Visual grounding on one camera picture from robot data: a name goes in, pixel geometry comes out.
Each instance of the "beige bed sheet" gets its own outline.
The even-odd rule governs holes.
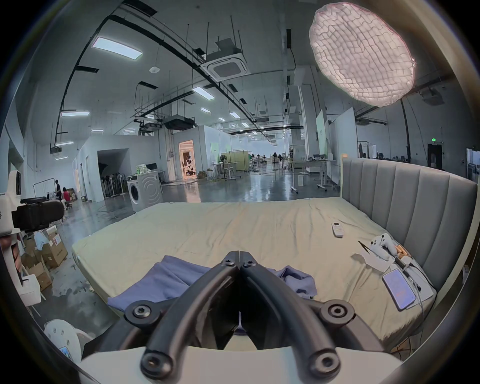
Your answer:
[[[345,235],[333,236],[340,221]],[[339,197],[262,203],[162,203],[73,245],[73,256],[99,296],[119,295],[168,254],[212,267],[233,250],[262,265],[291,265],[315,279],[317,300],[343,299],[386,348],[422,321],[417,305],[399,312],[382,275],[351,256],[385,230]],[[433,298],[424,302],[427,312]]]

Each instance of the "desk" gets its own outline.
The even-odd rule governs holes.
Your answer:
[[[319,180],[320,184],[317,184],[317,188],[322,188],[325,192],[327,191],[326,187],[333,187],[333,184],[327,184],[327,162],[333,161],[328,159],[316,160],[316,163],[321,163],[320,165],[320,178],[314,179]]]
[[[233,163],[225,163],[227,165],[227,170],[228,170],[228,178],[225,180],[236,180],[236,174],[237,174],[237,164],[239,164],[239,161],[234,161]]]
[[[288,163],[291,165],[292,167],[292,186],[290,187],[290,189],[296,193],[298,193],[299,191],[297,190],[297,188],[295,188],[295,166],[297,167],[302,167],[302,168],[307,168],[307,167],[321,167],[322,170],[324,168],[324,165],[327,163],[327,161],[333,161],[333,160],[327,160],[327,159],[324,159],[324,160],[314,160],[314,161],[289,161]],[[320,180],[320,184],[317,184],[317,187],[318,188],[322,188],[324,189],[325,191],[327,190],[325,187],[327,187],[328,185],[326,184],[322,184],[323,183],[323,180],[322,179],[326,179],[326,171],[324,173],[324,177],[322,176],[322,170],[320,171],[320,179],[315,179],[315,180]]]
[[[217,179],[218,175],[223,175],[223,163],[212,163],[213,165],[213,178]]]

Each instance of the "gray upholstered headboard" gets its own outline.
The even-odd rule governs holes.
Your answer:
[[[414,164],[343,158],[342,197],[403,244],[438,291],[467,238],[477,185]]]

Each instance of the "white wall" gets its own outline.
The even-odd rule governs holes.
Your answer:
[[[428,152],[428,144],[435,138],[437,143],[443,142],[443,169],[465,177],[466,166],[462,164],[462,159],[466,158],[467,147],[479,147],[478,127],[456,80],[434,88],[442,95],[444,104],[432,107],[423,102],[422,96],[417,93],[403,98],[412,163],[428,164],[425,153]],[[359,140],[376,144],[377,152],[385,157],[407,157],[405,119],[400,102],[369,113],[368,117],[387,121],[388,125],[357,126]]]
[[[207,168],[209,168],[207,149],[205,145],[204,126],[200,125],[185,131],[177,131],[173,134],[173,151],[175,152],[175,170],[177,179],[179,180],[182,178],[179,144],[189,140],[193,141],[193,153],[195,155],[195,167],[197,169],[197,173],[200,171],[206,171]]]
[[[100,174],[98,172],[98,151],[128,148],[131,165],[129,173],[133,174],[136,172],[136,167],[139,164],[160,163],[157,140],[156,137],[152,136],[114,135],[90,137],[82,148],[80,148],[77,156],[79,174],[81,173],[80,163],[83,164],[85,177],[86,167],[88,167],[90,184],[85,180],[88,199],[96,202],[104,200],[102,186],[100,184]]]
[[[209,168],[211,168],[213,162],[218,161],[218,157],[222,153],[236,149],[244,149],[247,139],[242,140],[242,143],[240,143],[238,135],[231,135],[217,128],[209,127],[208,125],[204,125],[203,127],[205,132],[206,159]],[[218,145],[217,154],[212,153],[212,143]]]
[[[17,153],[22,161],[16,167],[22,174],[22,197],[34,197],[35,183],[35,143],[29,128],[25,131],[25,139],[18,124],[15,99],[5,119],[0,137],[0,192],[7,190],[9,169],[9,148]]]
[[[72,161],[76,158],[78,149],[84,141],[75,142],[72,145],[64,145],[60,154],[51,155],[50,145],[38,145],[36,149],[36,181],[40,183],[47,179],[56,179],[60,187],[75,188],[75,180],[72,170]],[[57,157],[68,156],[66,159],[55,160]],[[51,192],[51,181],[35,186],[37,196],[45,196]]]

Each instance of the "cardboard box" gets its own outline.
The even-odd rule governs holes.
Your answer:
[[[24,239],[24,244],[25,253],[29,254],[30,256],[36,257],[38,259],[37,263],[39,263],[40,260],[42,260],[42,252],[37,249],[34,238],[31,237]]]
[[[43,291],[46,287],[52,284],[52,279],[43,260],[34,265],[32,268],[27,268],[27,271],[29,275],[36,276],[36,279],[40,284],[40,291]]]
[[[28,270],[29,268],[32,268],[33,266],[37,265],[39,262],[42,261],[42,256],[40,258],[36,256],[32,256],[28,253],[24,253],[22,256],[20,256],[22,259],[22,265]]]
[[[50,233],[48,235],[48,244],[44,244],[42,249],[42,257],[45,264],[50,268],[56,268],[67,255],[67,249],[58,232],[53,231]]]

